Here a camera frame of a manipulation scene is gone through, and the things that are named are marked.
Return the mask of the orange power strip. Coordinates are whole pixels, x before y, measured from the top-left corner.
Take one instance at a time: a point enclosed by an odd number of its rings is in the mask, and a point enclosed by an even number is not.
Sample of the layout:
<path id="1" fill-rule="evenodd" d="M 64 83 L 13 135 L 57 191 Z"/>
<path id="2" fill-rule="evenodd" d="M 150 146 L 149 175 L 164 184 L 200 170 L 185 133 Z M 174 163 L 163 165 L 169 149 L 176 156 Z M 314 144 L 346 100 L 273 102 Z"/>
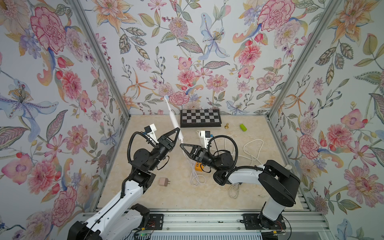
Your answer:
<path id="1" fill-rule="evenodd" d="M 195 171 L 197 171 L 197 172 L 203 172 L 204 171 L 204 167 L 202 166 L 201 163 L 195 163 Z"/>

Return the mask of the white electric toothbrush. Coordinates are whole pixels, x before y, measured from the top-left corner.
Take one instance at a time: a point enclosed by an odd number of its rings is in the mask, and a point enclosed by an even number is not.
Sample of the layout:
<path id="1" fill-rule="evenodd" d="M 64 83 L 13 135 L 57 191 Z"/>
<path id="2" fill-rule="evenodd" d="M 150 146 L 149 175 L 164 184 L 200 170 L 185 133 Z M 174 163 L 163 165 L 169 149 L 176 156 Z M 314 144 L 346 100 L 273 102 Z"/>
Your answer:
<path id="1" fill-rule="evenodd" d="M 166 103 L 167 103 L 167 107 L 168 107 L 168 110 L 169 110 L 169 115 L 170 115 L 170 119 L 171 119 L 171 122 L 173 124 L 173 127 L 174 128 L 179 128 L 180 132 L 179 132 L 179 135 L 178 135 L 178 139 L 181 141 L 181 143 L 184 142 L 184 136 L 182 134 L 182 131 L 181 131 L 181 128 L 180 128 L 180 125 L 176 119 L 176 115 L 175 113 L 173 112 L 171 106 L 170 106 L 170 103 L 169 103 L 169 96 L 168 95 L 165 95 L 165 100 L 166 100 Z"/>

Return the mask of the pink wall charger adapter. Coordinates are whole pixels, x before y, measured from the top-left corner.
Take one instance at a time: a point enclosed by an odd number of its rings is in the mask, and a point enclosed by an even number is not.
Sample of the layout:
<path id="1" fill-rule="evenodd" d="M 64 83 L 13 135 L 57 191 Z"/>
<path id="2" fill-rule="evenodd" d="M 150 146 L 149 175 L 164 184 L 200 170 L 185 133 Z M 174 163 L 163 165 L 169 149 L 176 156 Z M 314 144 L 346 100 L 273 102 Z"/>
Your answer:
<path id="1" fill-rule="evenodd" d="M 160 178 L 159 185 L 162 187 L 167 187 L 170 184 L 170 180 L 168 178 Z"/>

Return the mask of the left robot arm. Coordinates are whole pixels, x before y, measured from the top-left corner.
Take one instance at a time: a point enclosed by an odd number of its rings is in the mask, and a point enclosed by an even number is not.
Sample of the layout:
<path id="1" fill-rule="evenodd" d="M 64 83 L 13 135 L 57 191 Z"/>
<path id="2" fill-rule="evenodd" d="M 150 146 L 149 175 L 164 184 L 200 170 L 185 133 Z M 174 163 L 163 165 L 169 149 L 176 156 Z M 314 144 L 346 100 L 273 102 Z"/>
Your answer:
<path id="1" fill-rule="evenodd" d="M 168 157 L 179 138 L 176 127 L 157 140 L 144 132 L 134 132 L 127 147 L 132 169 L 117 193 L 100 211 L 85 222 L 75 222 L 69 240 L 123 240 L 140 231 L 149 222 L 150 210 L 136 201 L 150 188 L 156 175 L 153 170 Z"/>

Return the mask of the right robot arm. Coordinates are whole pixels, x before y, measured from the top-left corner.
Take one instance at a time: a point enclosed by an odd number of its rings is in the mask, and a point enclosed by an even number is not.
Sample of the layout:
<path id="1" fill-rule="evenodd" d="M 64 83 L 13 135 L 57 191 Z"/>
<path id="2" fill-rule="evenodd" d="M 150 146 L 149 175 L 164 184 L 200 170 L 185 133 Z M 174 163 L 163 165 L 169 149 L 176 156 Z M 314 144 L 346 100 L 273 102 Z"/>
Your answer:
<path id="1" fill-rule="evenodd" d="M 296 196 L 300 180 L 285 167 L 274 160 L 268 160 L 261 167 L 239 166 L 239 149 L 234 145 L 235 154 L 227 150 L 218 150 L 212 154 L 210 147 L 180 144 L 189 159 L 215 170 L 213 178 L 220 186 L 235 184 L 261 185 L 269 194 L 269 199 L 263 205 L 259 219 L 270 223 L 278 220 L 287 207 L 296 204 Z"/>

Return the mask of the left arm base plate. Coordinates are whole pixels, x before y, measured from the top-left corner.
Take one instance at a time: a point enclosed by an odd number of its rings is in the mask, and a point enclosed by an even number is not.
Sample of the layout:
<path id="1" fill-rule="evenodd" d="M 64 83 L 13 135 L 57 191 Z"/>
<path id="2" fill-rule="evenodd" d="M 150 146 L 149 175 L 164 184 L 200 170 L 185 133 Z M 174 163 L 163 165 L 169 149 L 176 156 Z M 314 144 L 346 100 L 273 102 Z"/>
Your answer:
<path id="1" fill-rule="evenodd" d="M 136 230 L 162 230 L 164 224 L 164 214 L 149 214 L 144 216 Z"/>

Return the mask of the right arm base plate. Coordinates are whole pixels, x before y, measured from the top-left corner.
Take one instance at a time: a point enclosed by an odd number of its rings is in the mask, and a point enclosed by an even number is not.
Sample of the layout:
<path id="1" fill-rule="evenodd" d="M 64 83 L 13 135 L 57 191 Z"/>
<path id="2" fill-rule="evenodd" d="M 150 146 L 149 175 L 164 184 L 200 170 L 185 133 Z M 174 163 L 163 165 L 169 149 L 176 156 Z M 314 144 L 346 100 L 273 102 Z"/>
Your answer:
<path id="1" fill-rule="evenodd" d="M 281 231 L 286 230 L 286 224 L 283 216 L 279 215 L 276 221 L 269 220 L 259 214 L 243 214 L 243 219 L 240 220 L 245 225 L 246 230 L 271 230 Z"/>

